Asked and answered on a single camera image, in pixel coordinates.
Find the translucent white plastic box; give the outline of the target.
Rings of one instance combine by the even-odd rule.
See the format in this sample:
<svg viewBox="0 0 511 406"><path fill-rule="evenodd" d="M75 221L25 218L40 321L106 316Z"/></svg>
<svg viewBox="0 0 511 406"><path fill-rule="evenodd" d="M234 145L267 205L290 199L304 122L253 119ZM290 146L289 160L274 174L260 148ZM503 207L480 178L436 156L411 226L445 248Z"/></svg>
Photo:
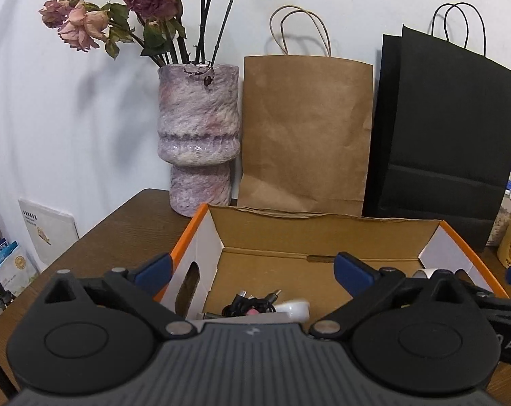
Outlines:
<svg viewBox="0 0 511 406"><path fill-rule="evenodd" d="M310 303L292 300L274 306L272 313L260 313L256 318L262 323L307 323L311 318Z"/></svg>

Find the clear seed container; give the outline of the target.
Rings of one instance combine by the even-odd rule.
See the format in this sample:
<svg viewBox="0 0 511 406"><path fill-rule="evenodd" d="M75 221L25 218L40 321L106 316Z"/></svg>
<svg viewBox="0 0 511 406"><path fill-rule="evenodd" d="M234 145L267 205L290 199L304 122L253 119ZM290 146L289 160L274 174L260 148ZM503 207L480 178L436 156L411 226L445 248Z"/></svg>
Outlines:
<svg viewBox="0 0 511 406"><path fill-rule="evenodd" d="M498 247L503 240L503 236L511 222L511 191L506 191L503 197L501 207L494 221L490 236L487 241L488 247Z"/></svg>

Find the red cardboard box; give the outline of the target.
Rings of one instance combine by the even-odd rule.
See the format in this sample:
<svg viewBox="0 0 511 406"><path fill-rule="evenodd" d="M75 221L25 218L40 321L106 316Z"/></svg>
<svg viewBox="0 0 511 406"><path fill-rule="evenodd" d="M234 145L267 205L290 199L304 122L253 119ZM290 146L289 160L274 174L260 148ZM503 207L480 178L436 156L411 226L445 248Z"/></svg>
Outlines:
<svg viewBox="0 0 511 406"><path fill-rule="evenodd" d="M451 226L439 220L373 219L199 207L174 246L173 274L155 295L167 309L194 320L219 313L239 291L280 300L305 299L311 320L350 300L334 279L334 258L348 252L374 269L464 270L481 288L507 293Z"/></svg>

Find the white calendar card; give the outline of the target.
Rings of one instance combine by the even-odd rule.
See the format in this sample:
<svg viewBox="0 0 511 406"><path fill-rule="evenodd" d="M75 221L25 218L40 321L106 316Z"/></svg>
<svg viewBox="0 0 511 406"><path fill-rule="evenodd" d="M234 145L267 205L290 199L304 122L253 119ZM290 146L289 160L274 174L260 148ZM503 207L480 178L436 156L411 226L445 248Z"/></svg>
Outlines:
<svg viewBox="0 0 511 406"><path fill-rule="evenodd" d="M79 240L75 219L28 200L18 200L28 234L41 263L50 266Z"/></svg>

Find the blue white packet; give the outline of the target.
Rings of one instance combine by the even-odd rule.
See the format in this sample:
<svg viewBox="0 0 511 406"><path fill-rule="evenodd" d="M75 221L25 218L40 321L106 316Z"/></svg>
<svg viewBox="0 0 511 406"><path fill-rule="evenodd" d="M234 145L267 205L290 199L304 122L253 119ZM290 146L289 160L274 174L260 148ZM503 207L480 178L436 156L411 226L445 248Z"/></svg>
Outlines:
<svg viewBox="0 0 511 406"><path fill-rule="evenodd" d="M5 238L0 239L0 282L6 291L18 297L38 275L17 241L9 243Z"/></svg>

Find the black paper bag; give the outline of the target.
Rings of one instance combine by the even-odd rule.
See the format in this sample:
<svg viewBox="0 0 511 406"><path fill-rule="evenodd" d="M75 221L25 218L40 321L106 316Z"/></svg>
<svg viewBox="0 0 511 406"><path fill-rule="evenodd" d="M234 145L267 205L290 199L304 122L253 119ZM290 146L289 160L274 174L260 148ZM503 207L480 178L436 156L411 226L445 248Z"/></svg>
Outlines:
<svg viewBox="0 0 511 406"><path fill-rule="evenodd" d="M486 246L511 170L511 70L411 28L382 40L363 213Z"/></svg>

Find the brown paper bag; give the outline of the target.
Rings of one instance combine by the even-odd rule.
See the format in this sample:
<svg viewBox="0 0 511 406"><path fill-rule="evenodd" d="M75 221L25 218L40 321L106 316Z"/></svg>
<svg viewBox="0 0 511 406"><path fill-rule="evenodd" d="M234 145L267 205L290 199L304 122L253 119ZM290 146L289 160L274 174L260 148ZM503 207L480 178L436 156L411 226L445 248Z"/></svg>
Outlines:
<svg viewBox="0 0 511 406"><path fill-rule="evenodd" d="M238 204L287 212L362 213L373 115L373 67L335 58L329 32L308 18L321 56L248 56L242 86Z"/></svg>

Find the purple textured vase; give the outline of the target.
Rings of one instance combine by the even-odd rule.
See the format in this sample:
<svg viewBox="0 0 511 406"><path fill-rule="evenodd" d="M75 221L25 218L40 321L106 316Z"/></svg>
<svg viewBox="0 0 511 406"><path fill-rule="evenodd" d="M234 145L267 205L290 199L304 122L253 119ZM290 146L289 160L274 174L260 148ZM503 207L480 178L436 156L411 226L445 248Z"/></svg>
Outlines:
<svg viewBox="0 0 511 406"><path fill-rule="evenodd" d="M239 68L169 64L158 75L158 156L171 165L171 207L191 217L203 203L227 205L241 152Z"/></svg>

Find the dried pink rose bouquet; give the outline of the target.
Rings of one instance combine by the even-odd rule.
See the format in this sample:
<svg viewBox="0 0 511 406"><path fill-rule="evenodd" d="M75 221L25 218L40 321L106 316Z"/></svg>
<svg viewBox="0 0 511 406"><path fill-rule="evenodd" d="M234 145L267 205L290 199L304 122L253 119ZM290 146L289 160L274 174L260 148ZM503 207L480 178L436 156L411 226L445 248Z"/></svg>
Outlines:
<svg viewBox="0 0 511 406"><path fill-rule="evenodd" d="M70 49L88 52L102 47L112 59L120 43L136 42L141 55L157 66L194 64L213 67L232 11L229 0L211 56L206 53L206 33L212 0L199 0L199 28L195 54L187 49L182 22L182 0L122 0L96 5L87 0L47 0L39 10L42 23L57 32Z"/></svg>

